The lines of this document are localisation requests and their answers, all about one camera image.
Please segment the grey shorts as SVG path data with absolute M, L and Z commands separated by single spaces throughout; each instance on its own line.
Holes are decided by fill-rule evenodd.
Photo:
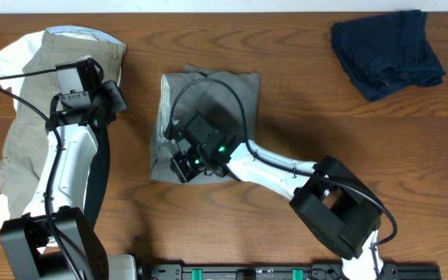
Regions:
M 177 151 L 175 143 L 166 140 L 163 132 L 170 122 L 170 109 L 177 94 L 190 82 L 201 78 L 217 79 L 229 86 L 214 82 L 199 82 L 191 86 L 179 99 L 174 111 L 175 121 L 187 121 L 200 112 L 215 128 L 227 135 L 243 136 L 243 122 L 239 105 L 232 95 L 235 91 L 243 104 L 249 139 L 255 139 L 261 74 L 234 74 L 214 69 L 186 65 L 182 73 L 162 75 L 159 109 L 149 143 L 149 179 L 180 183 L 170 169 L 170 158 Z

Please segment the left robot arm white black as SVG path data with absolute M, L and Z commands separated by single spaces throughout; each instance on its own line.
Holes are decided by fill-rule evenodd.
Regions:
M 108 125 L 127 107 L 91 57 L 28 72 L 37 91 L 17 96 L 24 121 L 18 150 L 31 145 L 44 166 L 19 217 L 0 240 L 17 279 L 135 279 L 130 254 L 109 255 L 94 226 L 110 169 Z

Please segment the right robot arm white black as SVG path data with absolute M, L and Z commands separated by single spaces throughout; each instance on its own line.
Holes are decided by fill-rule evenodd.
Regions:
M 310 232 L 342 259 L 346 278 L 381 278 L 376 245 L 381 201 L 339 160 L 280 156 L 250 139 L 226 135 L 200 113 L 184 124 L 169 124 L 164 135 L 178 146 L 170 168 L 181 182 L 204 174 L 266 187 L 287 198 Z

